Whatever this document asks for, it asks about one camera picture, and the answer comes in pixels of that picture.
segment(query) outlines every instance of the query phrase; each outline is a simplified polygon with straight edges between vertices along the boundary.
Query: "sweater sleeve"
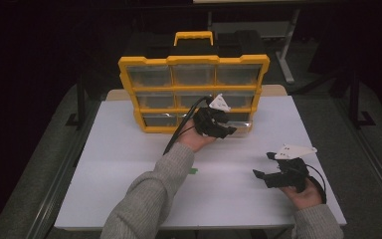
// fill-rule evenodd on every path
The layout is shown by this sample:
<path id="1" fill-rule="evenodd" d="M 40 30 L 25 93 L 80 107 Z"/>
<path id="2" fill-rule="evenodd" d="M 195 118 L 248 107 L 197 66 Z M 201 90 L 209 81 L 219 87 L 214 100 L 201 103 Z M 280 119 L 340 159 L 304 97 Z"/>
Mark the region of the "sweater sleeve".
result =
<path id="1" fill-rule="evenodd" d="M 153 171 L 144 172 L 132 182 L 110 212 L 100 238 L 154 238 L 193 163 L 194 152 L 175 143 Z"/>
<path id="2" fill-rule="evenodd" d="M 297 211 L 294 217 L 295 226 L 292 230 L 293 239 L 343 238 L 343 232 L 326 204 L 320 204 Z"/>

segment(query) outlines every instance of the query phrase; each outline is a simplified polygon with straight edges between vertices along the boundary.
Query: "dark floor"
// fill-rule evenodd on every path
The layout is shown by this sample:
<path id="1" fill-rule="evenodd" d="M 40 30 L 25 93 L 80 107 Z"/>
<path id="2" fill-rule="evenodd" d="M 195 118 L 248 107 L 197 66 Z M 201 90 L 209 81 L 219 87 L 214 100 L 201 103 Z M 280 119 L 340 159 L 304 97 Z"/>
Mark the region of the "dark floor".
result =
<path id="1" fill-rule="evenodd" d="M 58 169 L 70 148 L 81 141 L 76 139 L 81 130 L 65 126 L 76 112 L 73 85 L 77 79 L 82 76 L 92 98 L 90 102 L 100 99 L 109 89 L 119 88 L 117 60 L 132 29 L 143 27 L 125 24 L 130 20 L 126 14 L 67 13 L 58 10 L 67 3 L 47 3 L 48 8 L 38 4 L 0 1 L 0 238 L 32 235 L 35 217 L 55 185 Z M 180 22 L 186 28 L 201 25 L 200 21 L 177 21 L 175 28 L 181 28 Z M 145 27 L 165 31 L 155 23 Z M 266 41 L 272 63 L 264 84 L 281 84 L 292 92 L 320 76 L 308 71 L 318 45 L 306 38 L 318 34 L 302 34 L 299 30 L 296 35 L 299 37 L 287 55 L 295 84 L 285 83 L 274 55 L 281 41 Z M 375 56 L 382 56 L 382 51 L 374 51 Z M 375 61 L 381 62 L 377 66 L 382 67 L 380 59 Z M 361 85 L 360 110 L 369 112 L 377 125 L 363 126 L 362 130 L 354 129 L 347 121 L 348 94 L 339 99 L 329 95 L 334 80 L 309 94 L 293 97 L 348 221 L 343 228 L 346 238 L 382 238 L 382 187 L 369 161 L 371 155 L 359 139 L 362 134 L 382 164 L 382 87 L 376 87 L 376 82 L 382 82 L 382 75 L 370 75 L 376 79 L 374 84 L 365 81 L 371 88 Z M 96 104 L 88 106 L 88 116 L 92 117 Z M 74 170 L 71 168 L 66 175 L 69 177 Z M 67 186 L 68 182 L 61 182 L 62 191 Z M 63 195 L 59 195 L 56 201 L 62 199 Z M 58 206 L 50 209 L 52 213 L 41 228 L 51 228 Z M 41 233 L 48 233 L 48 238 L 99 235 L 58 229 Z"/>

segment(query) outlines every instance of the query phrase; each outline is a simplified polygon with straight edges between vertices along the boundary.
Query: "yellow handle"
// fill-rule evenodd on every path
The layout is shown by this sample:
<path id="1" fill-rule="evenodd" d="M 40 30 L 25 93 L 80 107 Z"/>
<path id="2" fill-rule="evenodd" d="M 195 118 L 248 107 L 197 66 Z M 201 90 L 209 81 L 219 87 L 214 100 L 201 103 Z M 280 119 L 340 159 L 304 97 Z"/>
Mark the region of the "yellow handle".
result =
<path id="1" fill-rule="evenodd" d="M 213 46 L 213 33 L 210 31 L 201 32 L 177 32 L 175 35 L 175 42 L 173 46 L 176 46 L 179 39 L 203 39 L 210 38 L 210 44 Z"/>

